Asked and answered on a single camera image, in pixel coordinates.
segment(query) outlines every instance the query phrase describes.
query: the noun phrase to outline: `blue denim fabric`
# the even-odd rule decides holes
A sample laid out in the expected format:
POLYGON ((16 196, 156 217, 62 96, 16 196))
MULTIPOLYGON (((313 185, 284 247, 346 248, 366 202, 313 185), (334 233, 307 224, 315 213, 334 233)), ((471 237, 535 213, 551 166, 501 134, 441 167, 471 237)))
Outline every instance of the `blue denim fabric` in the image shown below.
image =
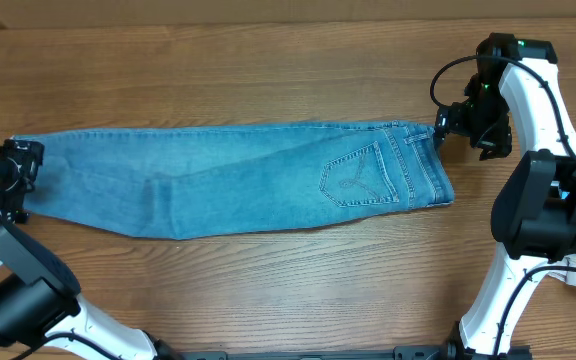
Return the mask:
POLYGON ((311 228, 448 204, 433 128, 407 122, 90 129, 46 147, 28 210, 135 237, 311 228))

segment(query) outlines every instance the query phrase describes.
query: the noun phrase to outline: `denim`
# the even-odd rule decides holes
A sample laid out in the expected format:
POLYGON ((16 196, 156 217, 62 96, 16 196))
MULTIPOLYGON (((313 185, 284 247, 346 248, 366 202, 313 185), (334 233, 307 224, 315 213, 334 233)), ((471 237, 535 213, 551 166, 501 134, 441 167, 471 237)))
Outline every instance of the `denim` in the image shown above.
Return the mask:
POLYGON ((16 136, 45 145, 31 212, 134 237, 302 229, 449 204, 433 128, 401 121, 16 136))

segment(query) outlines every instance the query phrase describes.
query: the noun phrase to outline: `embroidered stitching on pocket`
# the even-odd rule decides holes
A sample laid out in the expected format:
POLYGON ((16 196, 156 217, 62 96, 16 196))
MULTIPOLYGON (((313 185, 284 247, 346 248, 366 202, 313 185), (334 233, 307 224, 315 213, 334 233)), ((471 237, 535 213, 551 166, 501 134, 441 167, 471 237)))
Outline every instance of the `embroidered stitching on pocket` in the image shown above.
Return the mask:
POLYGON ((327 163, 319 190, 339 207, 399 202, 376 142, 327 163))

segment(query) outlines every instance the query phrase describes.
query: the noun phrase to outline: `jeans pocket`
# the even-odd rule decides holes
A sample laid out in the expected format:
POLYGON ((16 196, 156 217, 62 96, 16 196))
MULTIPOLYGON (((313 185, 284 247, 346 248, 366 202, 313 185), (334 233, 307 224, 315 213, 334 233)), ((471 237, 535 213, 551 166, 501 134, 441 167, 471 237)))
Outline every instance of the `jeans pocket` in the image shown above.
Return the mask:
POLYGON ((339 207, 399 201, 377 142, 328 162, 319 189, 339 207))

